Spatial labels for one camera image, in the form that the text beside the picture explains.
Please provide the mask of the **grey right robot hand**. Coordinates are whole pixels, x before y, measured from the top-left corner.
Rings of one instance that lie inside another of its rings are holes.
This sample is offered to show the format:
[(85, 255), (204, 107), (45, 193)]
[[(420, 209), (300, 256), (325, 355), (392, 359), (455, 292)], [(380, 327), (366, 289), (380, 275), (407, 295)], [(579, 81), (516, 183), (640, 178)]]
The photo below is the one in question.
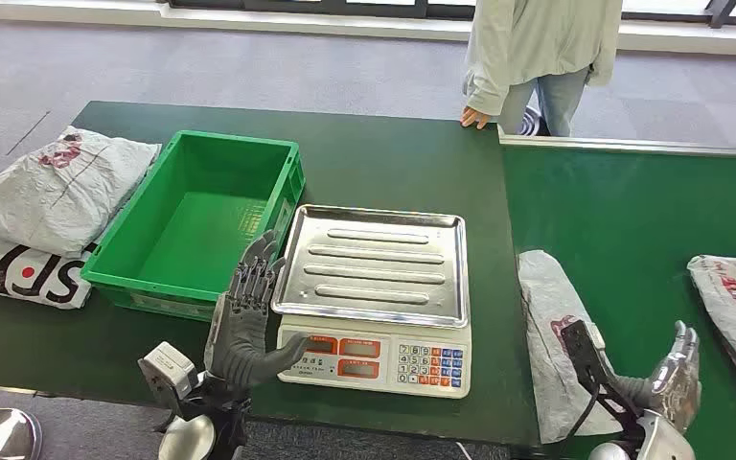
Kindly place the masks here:
[(616, 376), (615, 387), (635, 407), (654, 411), (685, 434), (701, 405), (699, 345), (696, 331), (678, 320), (670, 351), (651, 375)]

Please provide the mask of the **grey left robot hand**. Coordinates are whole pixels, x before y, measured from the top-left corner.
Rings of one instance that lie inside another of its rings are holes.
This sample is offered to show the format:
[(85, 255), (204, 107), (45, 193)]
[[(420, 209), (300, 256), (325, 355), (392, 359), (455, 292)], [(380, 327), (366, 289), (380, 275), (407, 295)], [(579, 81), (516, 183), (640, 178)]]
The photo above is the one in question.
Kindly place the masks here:
[(249, 244), (226, 291), (217, 300), (204, 352), (205, 379), (219, 390), (242, 392), (276, 377), (297, 363), (310, 337), (299, 333), (286, 345), (265, 349), (265, 330), (278, 276), (286, 263), (274, 259), (275, 232)]

